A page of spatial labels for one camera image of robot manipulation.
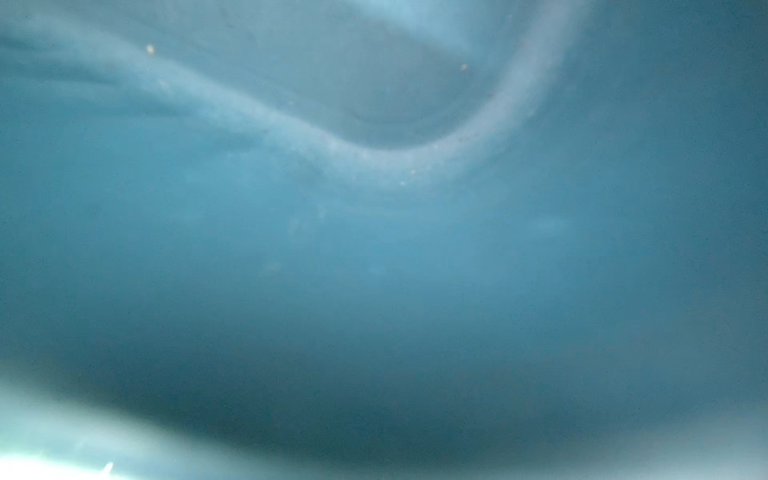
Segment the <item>dark teal storage box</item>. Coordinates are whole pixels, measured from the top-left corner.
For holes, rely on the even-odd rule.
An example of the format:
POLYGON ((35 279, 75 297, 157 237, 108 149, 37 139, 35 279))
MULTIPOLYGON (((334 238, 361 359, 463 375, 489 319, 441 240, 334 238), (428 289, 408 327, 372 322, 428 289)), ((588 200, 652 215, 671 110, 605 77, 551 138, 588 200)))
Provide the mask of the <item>dark teal storage box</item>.
POLYGON ((763 479, 763 1, 5 1, 5 479, 763 479))

